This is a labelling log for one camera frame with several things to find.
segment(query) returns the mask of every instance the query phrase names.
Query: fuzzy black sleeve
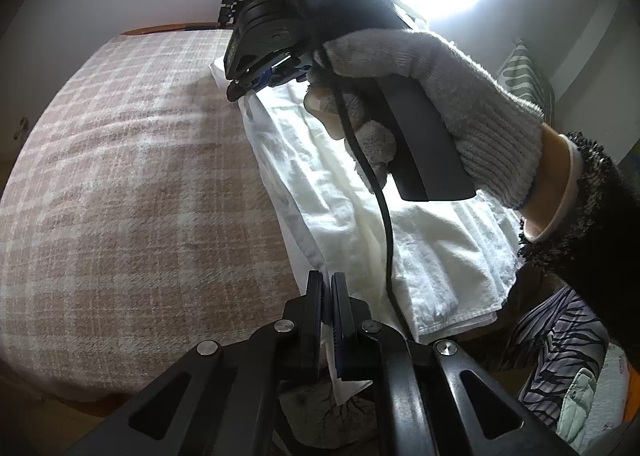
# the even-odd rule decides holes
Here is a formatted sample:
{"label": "fuzzy black sleeve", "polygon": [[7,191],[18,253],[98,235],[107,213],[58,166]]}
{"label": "fuzzy black sleeve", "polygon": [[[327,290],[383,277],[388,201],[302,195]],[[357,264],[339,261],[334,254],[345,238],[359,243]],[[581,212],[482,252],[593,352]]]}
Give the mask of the fuzzy black sleeve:
{"label": "fuzzy black sleeve", "polygon": [[548,240],[520,235],[520,255],[574,288],[640,370],[640,200],[611,158],[580,133],[584,160],[574,209]]}

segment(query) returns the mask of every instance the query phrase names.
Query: pink plaid bedspread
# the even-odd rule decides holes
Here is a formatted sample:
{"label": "pink plaid bedspread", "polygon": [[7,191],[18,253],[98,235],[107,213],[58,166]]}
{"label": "pink plaid bedspread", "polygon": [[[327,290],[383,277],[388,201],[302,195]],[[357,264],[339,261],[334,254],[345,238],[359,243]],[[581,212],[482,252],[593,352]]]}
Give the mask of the pink plaid bedspread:
{"label": "pink plaid bedspread", "polygon": [[60,396],[141,389],[298,294],[224,31],[116,37],[60,90],[0,203],[0,358]]}

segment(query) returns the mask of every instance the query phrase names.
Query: white cloth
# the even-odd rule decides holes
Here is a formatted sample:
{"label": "white cloth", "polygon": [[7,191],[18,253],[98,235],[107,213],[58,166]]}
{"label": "white cloth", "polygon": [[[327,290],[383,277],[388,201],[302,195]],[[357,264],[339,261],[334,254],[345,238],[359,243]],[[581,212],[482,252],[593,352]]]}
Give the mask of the white cloth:
{"label": "white cloth", "polygon": [[[222,86],[221,66],[217,60],[211,70]],[[306,112],[305,92],[306,83],[290,82],[251,91],[239,104],[296,282],[304,293],[309,269],[325,277],[342,271],[350,295],[365,300],[374,319],[398,328],[385,292],[375,197],[344,145]],[[394,228],[394,292],[414,335],[426,342],[494,321],[520,267],[517,215],[482,193],[411,203],[391,179],[384,192]]]}
{"label": "white cloth", "polygon": [[625,414],[629,370],[623,349],[609,343],[602,365],[593,406],[584,425],[584,437],[577,451],[582,454],[598,436],[622,424]]}
{"label": "white cloth", "polygon": [[574,450],[578,450],[584,441],[584,425],[593,405],[596,382],[593,373],[580,368],[562,399],[556,434]]}

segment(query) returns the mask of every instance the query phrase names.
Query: black cable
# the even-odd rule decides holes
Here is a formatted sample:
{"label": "black cable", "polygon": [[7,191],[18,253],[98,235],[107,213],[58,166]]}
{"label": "black cable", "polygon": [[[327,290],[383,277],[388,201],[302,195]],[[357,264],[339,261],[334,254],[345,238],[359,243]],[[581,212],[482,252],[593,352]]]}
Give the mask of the black cable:
{"label": "black cable", "polygon": [[355,131],[353,130],[353,126],[351,124],[351,119],[349,118],[347,105],[342,95],[342,88],[340,87],[340,82],[338,81],[338,75],[335,74],[334,67],[332,67],[331,65],[331,61],[326,54],[324,46],[322,44],[318,45],[316,48],[316,52],[318,53],[322,61],[321,66],[324,69],[324,73],[327,77],[326,79],[329,82],[329,86],[333,91],[335,105],[338,109],[338,115],[340,116],[340,123],[342,124],[342,128],[344,129],[344,136],[347,140],[347,143],[349,144],[349,147],[351,147],[351,151],[353,152],[356,161],[360,164],[364,175],[367,177],[367,181],[369,182],[371,191],[376,197],[378,207],[380,208],[382,223],[385,227],[386,241],[386,296],[388,297],[389,302],[391,303],[391,306],[396,313],[396,317],[398,317],[398,322],[400,323],[400,327],[402,328],[404,335],[407,339],[415,342],[414,335],[412,334],[411,328],[409,327],[409,323],[402,313],[400,305],[398,304],[398,299],[396,299],[396,295],[394,294],[393,284],[391,280],[391,270],[394,260],[394,231],[391,226],[391,215],[389,214],[389,207],[386,205],[385,195],[382,193],[382,187],[380,186],[378,178],[376,177],[376,174],[373,172],[373,169],[369,164],[369,160],[367,160],[367,157],[364,155],[364,152],[362,152],[362,149],[360,148],[360,144],[358,143]]}

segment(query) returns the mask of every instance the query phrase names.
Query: gloved hand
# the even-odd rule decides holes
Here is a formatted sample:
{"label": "gloved hand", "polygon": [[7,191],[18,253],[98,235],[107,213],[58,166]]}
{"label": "gloved hand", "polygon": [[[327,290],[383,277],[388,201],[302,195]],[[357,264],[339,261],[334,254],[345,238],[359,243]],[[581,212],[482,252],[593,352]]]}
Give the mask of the gloved hand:
{"label": "gloved hand", "polygon": [[[489,73],[434,33],[369,29],[324,46],[340,76],[397,73],[418,80],[476,187],[506,207],[519,208],[526,201],[542,154],[543,116],[537,106],[505,92]],[[332,92],[313,73],[308,98],[307,110],[321,119],[332,137],[342,137],[335,128],[339,120]],[[345,98],[358,143],[378,178],[385,178],[395,141],[390,131],[367,119],[365,104],[356,94],[347,92]]]}

